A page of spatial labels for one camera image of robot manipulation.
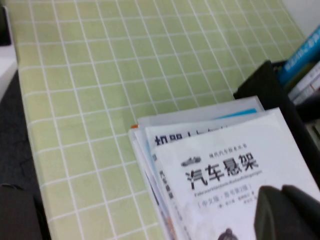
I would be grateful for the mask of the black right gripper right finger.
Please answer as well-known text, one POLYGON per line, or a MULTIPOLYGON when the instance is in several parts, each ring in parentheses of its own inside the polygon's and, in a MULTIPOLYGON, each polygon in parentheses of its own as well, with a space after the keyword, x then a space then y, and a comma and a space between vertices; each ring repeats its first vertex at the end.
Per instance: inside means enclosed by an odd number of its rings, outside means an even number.
POLYGON ((293 185, 284 185, 281 191, 303 217, 320 216, 320 202, 309 194, 293 185))

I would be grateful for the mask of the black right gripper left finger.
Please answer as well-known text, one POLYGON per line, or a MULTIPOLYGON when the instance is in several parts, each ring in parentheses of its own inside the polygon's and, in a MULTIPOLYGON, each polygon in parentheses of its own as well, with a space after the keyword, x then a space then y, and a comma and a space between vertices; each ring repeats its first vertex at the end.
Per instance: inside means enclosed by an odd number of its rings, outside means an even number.
POLYGON ((303 217, 282 189, 262 186, 258 192, 254 231, 258 240, 318 240, 320 217, 303 217))

